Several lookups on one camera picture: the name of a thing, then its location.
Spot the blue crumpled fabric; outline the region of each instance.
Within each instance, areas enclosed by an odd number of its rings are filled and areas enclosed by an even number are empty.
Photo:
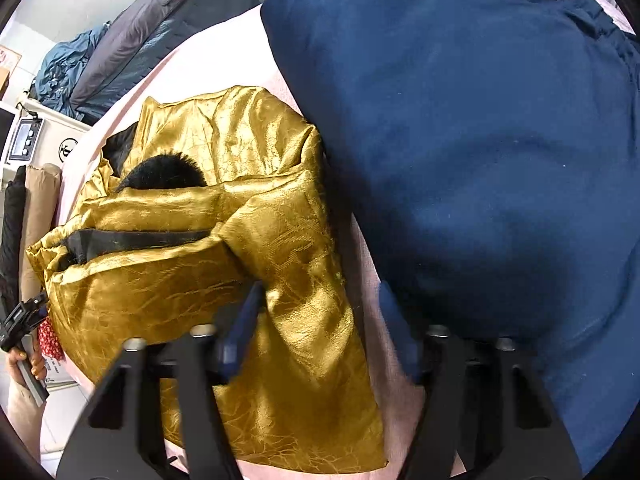
[[[34,80],[35,97],[41,104],[68,117],[82,120],[84,114],[73,110],[69,98],[107,30],[109,23],[98,25],[78,34],[71,41],[58,43],[49,51]]]
[[[411,326],[532,351],[591,470],[640,399],[631,40],[594,0],[267,0],[261,13]]]

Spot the red patterned fabric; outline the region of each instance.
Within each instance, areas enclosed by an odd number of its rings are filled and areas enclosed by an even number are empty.
[[[46,356],[53,357],[58,361],[62,361],[64,354],[62,353],[62,346],[60,346],[60,340],[55,332],[49,318],[38,327],[38,341],[40,343],[40,349]]]

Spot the beige rolled fabric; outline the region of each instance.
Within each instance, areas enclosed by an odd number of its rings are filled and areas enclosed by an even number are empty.
[[[36,243],[51,229],[53,215],[58,204],[60,174],[62,170],[53,164],[42,168],[27,167],[25,186],[27,199],[24,204],[22,241],[20,242],[20,300],[30,300],[42,290],[24,249]]]

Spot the forearm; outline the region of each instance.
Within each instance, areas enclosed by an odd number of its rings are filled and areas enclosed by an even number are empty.
[[[41,407],[36,405],[27,388],[14,381],[11,382],[7,418],[29,453],[38,462],[40,461],[40,429],[42,428],[44,407],[45,404]]]

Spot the gold fabric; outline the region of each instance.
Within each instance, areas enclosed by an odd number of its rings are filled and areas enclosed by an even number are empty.
[[[28,249],[65,351],[98,381],[127,338],[177,338],[256,277],[267,312],[240,375],[215,388],[236,457],[309,473],[384,466],[382,422],[322,199],[316,128],[259,88],[168,105],[148,98],[123,174],[166,152],[197,160],[209,186],[109,194],[119,179],[102,160],[77,215]],[[211,231],[58,270],[60,241],[81,228]],[[180,444],[169,381],[162,407],[165,435]]]

